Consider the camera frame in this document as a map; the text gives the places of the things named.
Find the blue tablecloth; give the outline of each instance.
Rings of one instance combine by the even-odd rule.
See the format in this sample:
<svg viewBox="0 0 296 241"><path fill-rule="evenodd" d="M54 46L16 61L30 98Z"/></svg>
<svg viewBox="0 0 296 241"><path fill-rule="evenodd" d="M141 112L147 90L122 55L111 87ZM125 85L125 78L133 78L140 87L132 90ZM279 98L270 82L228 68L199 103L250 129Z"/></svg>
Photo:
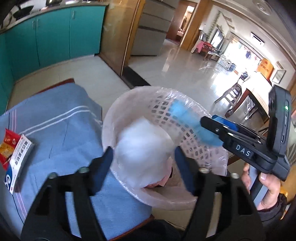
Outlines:
<svg viewBox="0 0 296 241"><path fill-rule="evenodd" d="M0 212L18 237L49 173L71 174L102 156L101 113L102 108L86 91L71 83L32 96L0 116L1 141L7 128L25 134L35 144L19 179L18 193L13 195L16 205L4 183L0 184ZM0 181L4 177L0 168ZM91 201L107 239L130 230L151 214L151 207L127 193L111 172ZM71 193L67 193L67 209L71 231L80 236Z"/></svg>

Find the red snack packet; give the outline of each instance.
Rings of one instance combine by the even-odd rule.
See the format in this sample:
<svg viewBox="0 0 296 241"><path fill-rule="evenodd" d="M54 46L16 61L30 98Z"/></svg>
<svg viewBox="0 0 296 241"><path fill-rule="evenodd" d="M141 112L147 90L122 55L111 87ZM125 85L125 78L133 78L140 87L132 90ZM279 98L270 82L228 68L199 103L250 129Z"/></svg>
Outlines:
<svg viewBox="0 0 296 241"><path fill-rule="evenodd" d="M14 133L13 131L5 129L4 140L0 144L0 162L4 170L7 170L9 159L20 138L20 135Z"/></svg>

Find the fingernail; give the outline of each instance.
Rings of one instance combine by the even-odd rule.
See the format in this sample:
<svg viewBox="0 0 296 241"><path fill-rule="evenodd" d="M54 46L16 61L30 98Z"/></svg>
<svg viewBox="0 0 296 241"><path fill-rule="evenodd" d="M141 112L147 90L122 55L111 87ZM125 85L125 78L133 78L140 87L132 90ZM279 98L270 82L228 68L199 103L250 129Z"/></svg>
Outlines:
<svg viewBox="0 0 296 241"><path fill-rule="evenodd" d="M265 174L265 173L261 173L261 174L260 174L260 178L261 178L261 180L265 180L266 177L267 177L267 174Z"/></svg>

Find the cabinet door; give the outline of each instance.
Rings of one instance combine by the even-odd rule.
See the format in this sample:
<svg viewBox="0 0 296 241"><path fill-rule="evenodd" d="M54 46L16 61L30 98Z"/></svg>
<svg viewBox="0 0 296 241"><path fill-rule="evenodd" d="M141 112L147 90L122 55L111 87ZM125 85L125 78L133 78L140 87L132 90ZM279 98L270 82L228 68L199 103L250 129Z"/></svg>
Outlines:
<svg viewBox="0 0 296 241"><path fill-rule="evenodd" d="M0 115L2 115L6 110L7 101L8 98L6 97L5 91L0 83Z"/></svg>
<svg viewBox="0 0 296 241"><path fill-rule="evenodd" d="M0 83L4 88L6 96L9 98L13 88L14 79L7 56L5 33L0 35Z"/></svg>
<svg viewBox="0 0 296 241"><path fill-rule="evenodd" d="M36 18L5 33L6 49L15 80L40 68L36 46Z"/></svg>
<svg viewBox="0 0 296 241"><path fill-rule="evenodd" d="M40 67L70 58L69 26L71 8L37 16L37 49Z"/></svg>
<svg viewBox="0 0 296 241"><path fill-rule="evenodd" d="M73 7L70 20L70 57L99 53L105 6Z"/></svg>

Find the clear plastic bag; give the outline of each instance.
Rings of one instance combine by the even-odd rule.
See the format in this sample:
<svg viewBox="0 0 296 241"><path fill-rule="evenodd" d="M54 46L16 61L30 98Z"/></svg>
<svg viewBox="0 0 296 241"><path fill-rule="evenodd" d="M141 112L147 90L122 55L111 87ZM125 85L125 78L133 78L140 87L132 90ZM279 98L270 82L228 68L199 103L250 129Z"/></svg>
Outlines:
<svg viewBox="0 0 296 241"><path fill-rule="evenodd" d="M178 121L170 108L175 100L182 101L197 118L211 117L200 104L177 90L155 86L137 87L120 96L108 110L103 123L103 148L115 148L122 130L143 116L163 128L175 145L181 146L187 157L195 159L200 166L211 169L215 174L226 175L228 152L222 147L203 144L191 126ZM132 196L147 205L166 210L191 209L196 198L186 190L174 157L170 158L173 174L164 187L132 188L119 175L116 160L112 162L111 171Z"/></svg>

